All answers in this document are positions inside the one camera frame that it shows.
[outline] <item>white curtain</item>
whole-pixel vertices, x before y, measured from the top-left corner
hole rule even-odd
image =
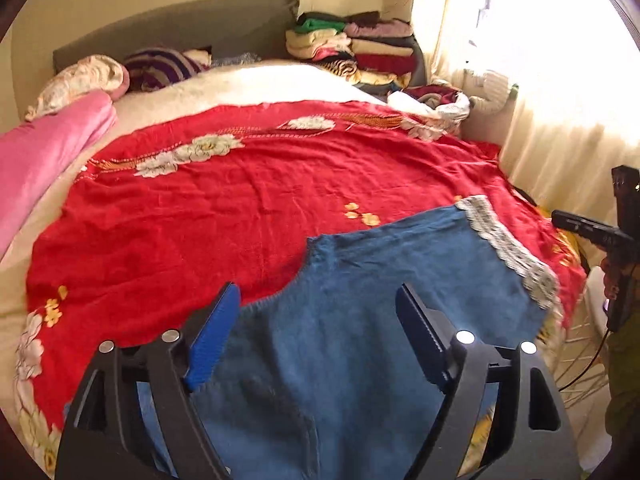
[[[491,0],[477,26],[484,1],[415,0],[431,75],[517,83],[505,173],[548,209],[615,223],[610,169],[640,167],[640,53],[625,25],[609,0]]]

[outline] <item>red blanket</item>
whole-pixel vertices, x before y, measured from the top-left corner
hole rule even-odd
[[[62,426],[101,341],[132,346],[179,327],[227,280],[244,302],[273,294],[302,265],[307,237],[370,229],[456,196],[489,197],[556,272],[570,314],[584,273],[550,221],[514,194],[495,146],[412,139],[390,114],[356,102],[219,106],[95,155],[34,245],[28,274],[29,310],[45,318],[33,385],[49,423]],[[287,125],[305,116],[324,119]]]

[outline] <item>headboard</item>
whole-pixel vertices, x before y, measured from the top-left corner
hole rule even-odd
[[[123,61],[148,46],[211,46],[214,57],[253,52],[288,59],[284,32],[295,26],[300,0],[197,0],[130,16],[53,52],[56,73],[91,54]]]

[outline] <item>white mattress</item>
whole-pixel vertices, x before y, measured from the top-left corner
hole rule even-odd
[[[87,159],[118,137],[216,105],[302,100],[382,104],[328,72],[291,62],[218,68],[152,94],[127,94],[116,103],[116,125],[84,150],[49,187],[0,262],[0,409],[16,433],[19,434],[13,393],[15,349],[26,316],[25,278],[31,248],[40,233],[60,215],[69,187]]]

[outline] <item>striped pillow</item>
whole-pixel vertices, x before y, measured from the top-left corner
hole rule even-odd
[[[130,88],[153,92],[180,81],[187,81],[204,67],[172,48],[153,47],[134,52],[124,62],[129,71]]]

